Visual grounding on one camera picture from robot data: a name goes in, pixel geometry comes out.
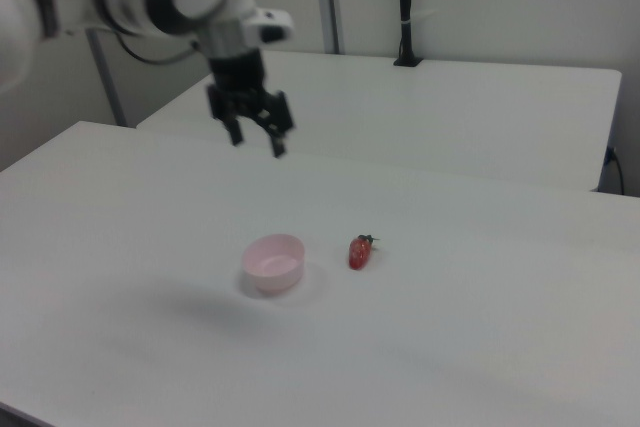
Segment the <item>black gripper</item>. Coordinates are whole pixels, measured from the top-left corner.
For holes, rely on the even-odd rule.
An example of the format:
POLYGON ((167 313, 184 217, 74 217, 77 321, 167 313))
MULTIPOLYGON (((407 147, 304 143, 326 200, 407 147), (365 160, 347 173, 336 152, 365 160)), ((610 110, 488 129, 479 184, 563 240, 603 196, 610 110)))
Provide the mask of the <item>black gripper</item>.
POLYGON ((231 58, 208 61, 213 83, 207 87, 211 116, 221 122, 230 142, 238 146, 244 141, 237 116, 250 117, 268 135, 273 156, 286 153, 286 135, 295 127, 286 95, 264 89, 265 68, 259 49, 231 58))

